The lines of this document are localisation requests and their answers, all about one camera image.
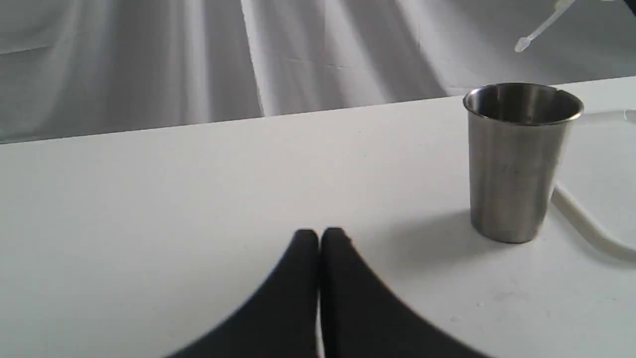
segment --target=white table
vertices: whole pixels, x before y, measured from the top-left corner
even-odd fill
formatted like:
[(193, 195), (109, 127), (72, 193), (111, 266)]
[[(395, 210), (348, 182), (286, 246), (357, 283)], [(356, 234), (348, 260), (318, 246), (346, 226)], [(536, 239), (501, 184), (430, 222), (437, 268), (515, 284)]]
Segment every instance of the white table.
[[(562, 87), (607, 110), (636, 77)], [(161, 357), (327, 226), (495, 357), (632, 356), (634, 268), (554, 210), (526, 245), (475, 234), (466, 134), (449, 97), (0, 146), (0, 357)]]

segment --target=metal cup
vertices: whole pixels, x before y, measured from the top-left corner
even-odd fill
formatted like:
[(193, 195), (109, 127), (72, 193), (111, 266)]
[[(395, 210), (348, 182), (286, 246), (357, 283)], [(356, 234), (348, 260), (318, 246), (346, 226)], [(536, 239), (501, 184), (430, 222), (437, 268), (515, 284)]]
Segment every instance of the metal cup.
[(464, 106), (472, 225), (495, 241), (528, 242), (546, 216), (563, 142), (583, 103), (549, 86), (499, 83), (471, 91)]

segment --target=white cloth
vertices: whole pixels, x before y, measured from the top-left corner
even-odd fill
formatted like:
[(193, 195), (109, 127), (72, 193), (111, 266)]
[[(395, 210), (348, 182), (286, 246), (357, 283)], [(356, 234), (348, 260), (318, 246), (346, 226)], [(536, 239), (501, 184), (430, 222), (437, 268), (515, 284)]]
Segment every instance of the white cloth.
[(2, 0), (0, 141), (636, 75), (636, 18), (581, 0)]

